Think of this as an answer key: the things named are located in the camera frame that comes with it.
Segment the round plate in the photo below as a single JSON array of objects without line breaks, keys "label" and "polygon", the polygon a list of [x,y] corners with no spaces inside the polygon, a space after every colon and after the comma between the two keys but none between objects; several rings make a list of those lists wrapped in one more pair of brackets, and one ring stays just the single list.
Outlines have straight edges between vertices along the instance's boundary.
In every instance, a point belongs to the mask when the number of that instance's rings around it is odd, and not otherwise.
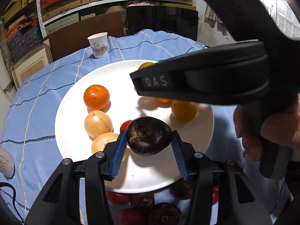
[{"label": "round plate", "polygon": [[[104,111],[111,118],[114,132],[127,120],[141,116],[161,119],[177,130],[182,141],[191,143],[196,151],[205,153],[212,139],[214,116],[211,105],[198,104],[196,117],[180,124],[171,115],[171,104],[140,97],[134,90],[129,74],[150,60],[128,60],[100,67],[81,78],[62,99],[55,119],[57,147],[63,158],[73,162],[88,159],[93,138],[85,132],[84,120],[89,112],[83,93],[91,85],[102,85],[110,93],[110,106]],[[128,147],[129,155],[119,175],[105,182],[107,190],[119,193],[143,193],[168,186],[180,178],[171,145],[153,156],[139,156]]]}]

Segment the paper cup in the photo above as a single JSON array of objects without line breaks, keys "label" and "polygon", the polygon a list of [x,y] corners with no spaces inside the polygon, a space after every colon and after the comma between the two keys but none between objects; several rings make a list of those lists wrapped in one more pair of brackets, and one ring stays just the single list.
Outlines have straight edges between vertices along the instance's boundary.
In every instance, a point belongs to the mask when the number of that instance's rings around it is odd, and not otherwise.
[{"label": "paper cup", "polygon": [[14,159],[5,149],[0,148],[0,172],[11,178],[15,171]]},{"label": "paper cup", "polygon": [[88,37],[95,58],[101,58],[108,52],[107,32]]}]

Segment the blue tablecloth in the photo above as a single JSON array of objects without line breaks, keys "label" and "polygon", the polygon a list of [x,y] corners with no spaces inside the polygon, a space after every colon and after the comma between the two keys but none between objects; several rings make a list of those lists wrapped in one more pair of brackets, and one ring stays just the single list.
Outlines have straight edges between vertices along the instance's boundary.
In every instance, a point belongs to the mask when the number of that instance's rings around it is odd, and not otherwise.
[{"label": "blue tablecloth", "polygon": [[[91,47],[61,58],[38,71],[24,81],[8,110],[1,146],[13,155],[16,173],[9,179],[0,174],[1,182],[9,182],[16,188],[17,209],[25,218],[38,193],[62,161],[56,145],[54,122],[58,106],[72,85],[87,73],[103,65],[122,60],[162,60],[205,49],[193,40],[169,34],[143,30],[133,36],[109,37],[109,54],[95,59]],[[236,138],[233,125],[234,106],[213,106],[215,117],[214,135],[207,155],[216,161],[235,159],[244,167],[253,186],[262,198],[273,221],[286,203],[289,191],[284,181],[263,178],[258,163],[243,159],[243,147]],[[12,208],[12,191],[3,188],[2,197]],[[169,190],[155,194],[156,202],[174,202]],[[82,223],[85,215],[84,180],[80,186]],[[186,210],[188,201],[180,201]],[[216,223],[217,207],[213,206],[212,224]],[[111,205],[114,217],[123,207]]]}]

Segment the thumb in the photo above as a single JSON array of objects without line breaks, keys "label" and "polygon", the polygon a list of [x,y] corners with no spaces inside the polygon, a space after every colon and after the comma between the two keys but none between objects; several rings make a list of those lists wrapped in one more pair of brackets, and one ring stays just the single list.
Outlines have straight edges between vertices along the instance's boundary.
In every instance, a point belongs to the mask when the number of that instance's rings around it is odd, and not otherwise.
[{"label": "thumb", "polygon": [[263,123],[260,135],[275,144],[299,148],[300,113],[271,115]]}]

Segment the black cable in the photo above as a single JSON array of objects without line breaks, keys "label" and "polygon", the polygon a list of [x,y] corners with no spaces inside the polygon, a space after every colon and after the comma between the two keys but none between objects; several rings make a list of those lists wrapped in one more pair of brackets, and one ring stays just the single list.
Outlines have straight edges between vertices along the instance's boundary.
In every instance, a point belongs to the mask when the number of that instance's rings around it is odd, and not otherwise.
[{"label": "black cable", "polygon": [[15,211],[17,212],[17,214],[19,215],[21,222],[24,223],[23,218],[21,217],[20,213],[18,212],[18,210],[16,208],[16,196],[17,196],[16,189],[11,184],[5,183],[5,182],[0,182],[0,188],[1,187],[9,187],[13,190],[13,207],[14,207]]}]

